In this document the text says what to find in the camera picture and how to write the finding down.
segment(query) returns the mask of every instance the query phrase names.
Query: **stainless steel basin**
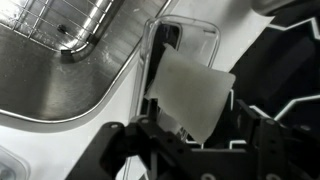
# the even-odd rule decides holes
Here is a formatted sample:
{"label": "stainless steel basin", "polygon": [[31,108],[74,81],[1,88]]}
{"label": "stainless steel basin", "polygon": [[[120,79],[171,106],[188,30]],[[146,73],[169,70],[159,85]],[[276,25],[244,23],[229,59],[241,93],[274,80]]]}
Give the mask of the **stainless steel basin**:
{"label": "stainless steel basin", "polygon": [[[53,5],[50,6],[50,2],[59,4],[66,1],[49,1],[45,7],[48,12],[43,12],[41,18],[38,17],[39,21],[49,21],[48,19],[52,18],[50,8],[53,8]],[[89,0],[67,2],[78,3],[79,7],[82,7],[81,3],[88,3]],[[31,25],[34,27],[31,29],[31,35],[23,34],[28,28],[23,29],[19,24],[24,22],[11,22],[11,25],[18,24],[15,26],[20,29],[13,29],[9,26],[10,23],[2,23],[4,25],[0,26],[0,124],[46,132],[63,130],[90,120],[116,90],[116,84],[119,84],[118,81],[132,61],[146,20],[163,13],[170,2],[114,0],[95,34],[91,32],[80,40],[76,35],[73,39],[68,35],[73,31],[79,31],[73,29],[74,26],[68,26],[72,24],[70,19],[77,21],[77,18],[80,18],[71,16],[72,13],[68,14],[70,10],[60,9],[64,16],[59,17],[62,18],[61,22],[63,21],[61,24],[67,27],[65,34],[58,31],[57,26],[61,25],[59,23],[47,29],[42,27],[44,22],[34,23]],[[86,29],[85,25],[82,25],[80,31],[83,29]],[[41,33],[51,34],[54,38],[39,38]],[[81,42],[80,45],[74,43],[75,41]]]}

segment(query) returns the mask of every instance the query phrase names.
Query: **wire grid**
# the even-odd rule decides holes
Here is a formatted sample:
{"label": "wire grid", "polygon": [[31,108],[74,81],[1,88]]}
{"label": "wire grid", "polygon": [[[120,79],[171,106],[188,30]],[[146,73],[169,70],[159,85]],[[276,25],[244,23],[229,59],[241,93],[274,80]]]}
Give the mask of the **wire grid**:
{"label": "wire grid", "polygon": [[[3,0],[0,24],[51,50],[80,51],[88,44],[86,40],[89,35],[97,31],[112,2],[113,0]],[[80,8],[81,3],[87,4],[86,12]],[[66,26],[65,33],[57,30],[61,25]]]}

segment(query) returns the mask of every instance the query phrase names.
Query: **curved metal rim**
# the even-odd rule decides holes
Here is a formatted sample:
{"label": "curved metal rim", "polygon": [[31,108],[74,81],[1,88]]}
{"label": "curved metal rim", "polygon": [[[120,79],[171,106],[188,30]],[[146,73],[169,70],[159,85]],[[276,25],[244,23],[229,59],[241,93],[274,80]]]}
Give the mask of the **curved metal rim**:
{"label": "curved metal rim", "polygon": [[[168,6],[170,5],[171,2],[172,2],[172,0],[167,0],[167,2],[161,8],[161,10],[157,14],[157,16],[162,15],[164,13],[164,11],[168,8]],[[120,71],[117,73],[116,77],[112,81],[112,83],[111,83],[110,87],[108,88],[108,90],[106,91],[106,93],[103,95],[103,97],[100,99],[100,101],[97,102],[97,104],[94,105],[92,108],[90,108],[88,111],[86,111],[86,112],[84,112],[84,113],[82,113],[82,114],[80,114],[78,116],[72,117],[72,118],[56,119],[56,120],[43,120],[43,119],[30,118],[30,117],[27,117],[27,116],[23,116],[21,114],[12,113],[12,112],[5,111],[5,110],[2,110],[2,109],[0,109],[0,114],[6,115],[6,116],[10,116],[10,117],[13,117],[13,118],[17,118],[17,119],[20,119],[20,120],[25,120],[25,121],[34,122],[34,123],[43,123],[43,124],[66,123],[66,122],[75,121],[77,119],[80,119],[80,118],[90,114],[93,110],[95,110],[98,106],[100,106],[102,104],[102,102],[104,102],[105,99],[107,99],[106,97],[109,95],[109,92],[111,91],[111,89],[114,88],[114,86],[115,86],[116,82],[119,80],[120,76],[123,74],[125,69],[129,66],[131,61],[134,59],[135,55],[139,52],[140,44],[141,44],[141,40],[138,42],[138,44],[136,45],[136,47],[134,48],[134,50],[130,54],[130,56],[127,59],[127,61],[125,62],[125,64],[122,66]]]}

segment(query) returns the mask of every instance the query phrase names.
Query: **white surface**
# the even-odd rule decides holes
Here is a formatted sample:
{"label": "white surface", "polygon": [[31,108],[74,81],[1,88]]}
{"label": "white surface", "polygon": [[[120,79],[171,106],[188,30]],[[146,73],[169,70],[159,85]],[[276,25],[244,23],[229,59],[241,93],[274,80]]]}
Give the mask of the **white surface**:
{"label": "white surface", "polygon": [[212,134],[235,76],[208,68],[167,46],[148,91],[159,107],[203,144]]}
{"label": "white surface", "polygon": [[[228,71],[271,20],[249,8],[249,0],[181,0],[172,14],[209,21],[221,31],[221,45],[214,68]],[[0,126],[0,145],[27,160],[30,180],[66,177],[100,126],[108,121],[127,123],[135,70],[105,109],[91,122],[54,134],[23,132]]]}

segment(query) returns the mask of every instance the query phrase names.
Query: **metal sink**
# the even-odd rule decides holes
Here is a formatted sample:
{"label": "metal sink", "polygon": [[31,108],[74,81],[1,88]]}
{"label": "metal sink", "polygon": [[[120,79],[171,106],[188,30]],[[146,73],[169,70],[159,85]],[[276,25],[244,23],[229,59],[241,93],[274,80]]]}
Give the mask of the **metal sink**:
{"label": "metal sink", "polygon": [[109,0],[98,16],[101,0],[5,1],[17,7],[13,15],[0,8],[0,124],[44,132],[83,124],[103,108],[144,23],[171,2]]}

